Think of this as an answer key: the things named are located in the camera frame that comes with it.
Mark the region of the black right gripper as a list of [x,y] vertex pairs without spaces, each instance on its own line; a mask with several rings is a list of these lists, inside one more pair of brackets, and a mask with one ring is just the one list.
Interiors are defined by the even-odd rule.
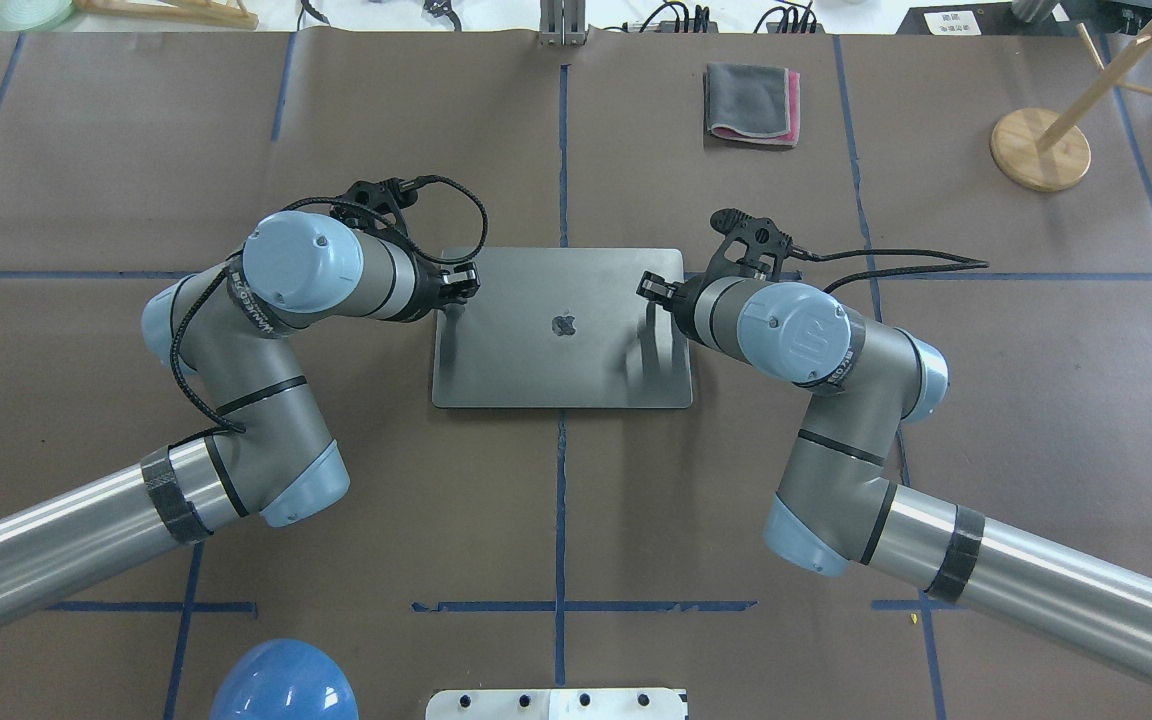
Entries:
[[650,304],[664,305],[682,334],[689,340],[703,343],[702,334],[696,323],[696,306],[702,293],[708,287],[703,275],[685,279],[684,282],[669,282],[662,275],[644,272],[637,282],[636,295]]

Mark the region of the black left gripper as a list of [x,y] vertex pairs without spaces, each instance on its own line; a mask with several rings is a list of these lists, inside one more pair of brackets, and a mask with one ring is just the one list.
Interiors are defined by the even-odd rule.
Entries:
[[467,304],[480,290],[475,264],[435,266],[412,252],[397,262],[397,323],[416,323],[431,311]]

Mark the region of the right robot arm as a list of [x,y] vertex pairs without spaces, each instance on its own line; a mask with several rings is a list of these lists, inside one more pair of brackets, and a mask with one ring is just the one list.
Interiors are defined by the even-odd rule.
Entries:
[[865,564],[1152,685],[1152,578],[882,478],[901,425],[946,396],[935,347],[797,282],[647,272],[637,291],[691,341],[812,395],[763,530],[778,556],[823,577]]

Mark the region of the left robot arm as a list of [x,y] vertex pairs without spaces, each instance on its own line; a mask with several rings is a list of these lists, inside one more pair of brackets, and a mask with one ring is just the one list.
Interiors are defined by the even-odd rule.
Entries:
[[0,520],[0,626],[257,514],[306,520],[349,475],[291,336],[329,316],[416,323],[477,291],[473,252],[435,258],[361,202],[293,202],[229,258],[147,301],[150,350],[211,427]]

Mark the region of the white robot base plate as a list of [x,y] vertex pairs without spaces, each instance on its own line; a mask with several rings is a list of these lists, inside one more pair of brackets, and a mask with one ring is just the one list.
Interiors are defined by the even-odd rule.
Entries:
[[426,719],[689,719],[682,689],[664,687],[456,689],[429,700]]

